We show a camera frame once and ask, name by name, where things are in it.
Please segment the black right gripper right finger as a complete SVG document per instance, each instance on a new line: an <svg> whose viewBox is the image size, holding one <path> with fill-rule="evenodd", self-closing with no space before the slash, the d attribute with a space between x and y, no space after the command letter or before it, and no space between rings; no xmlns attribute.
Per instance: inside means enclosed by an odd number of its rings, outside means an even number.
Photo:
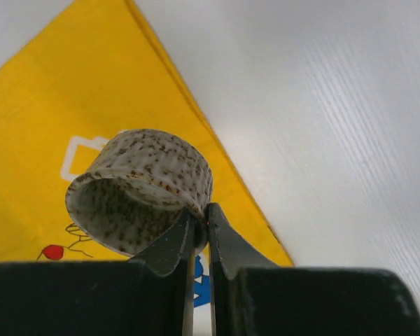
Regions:
<svg viewBox="0 0 420 336"><path fill-rule="evenodd" d="M386 269L281 267L207 209L214 335L420 335L420 309Z"/></svg>

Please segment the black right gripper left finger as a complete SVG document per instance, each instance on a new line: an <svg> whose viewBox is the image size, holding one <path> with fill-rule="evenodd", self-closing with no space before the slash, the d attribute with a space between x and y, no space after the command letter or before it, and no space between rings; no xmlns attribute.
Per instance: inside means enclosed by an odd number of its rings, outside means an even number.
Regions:
<svg viewBox="0 0 420 336"><path fill-rule="evenodd" d="M127 261L0 263L0 335L191 335L195 227Z"/></svg>

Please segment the speckled ceramic cup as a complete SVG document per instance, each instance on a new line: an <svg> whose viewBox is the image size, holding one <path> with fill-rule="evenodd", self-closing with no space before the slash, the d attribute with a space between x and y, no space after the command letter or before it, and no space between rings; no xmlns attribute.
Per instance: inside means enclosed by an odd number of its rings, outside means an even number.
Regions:
<svg viewBox="0 0 420 336"><path fill-rule="evenodd" d="M69 185L66 210L88 237L132 257L188 210L197 220L195 250L207 244L205 211L214 191L210 164L196 147L158 129L113 137Z"/></svg>

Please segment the yellow Pikachu cloth placemat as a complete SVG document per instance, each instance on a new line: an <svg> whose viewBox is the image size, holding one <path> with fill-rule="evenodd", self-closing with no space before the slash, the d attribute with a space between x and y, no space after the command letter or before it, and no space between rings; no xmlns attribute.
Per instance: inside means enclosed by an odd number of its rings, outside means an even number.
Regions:
<svg viewBox="0 0 420 336"><path fill-rule="evenodd" d="M213 200L273 262L291 259L161 42L131 1L75 1L0 68L0 262L117 260L64 197L117 133L152 128L203 154Z"/></svg>

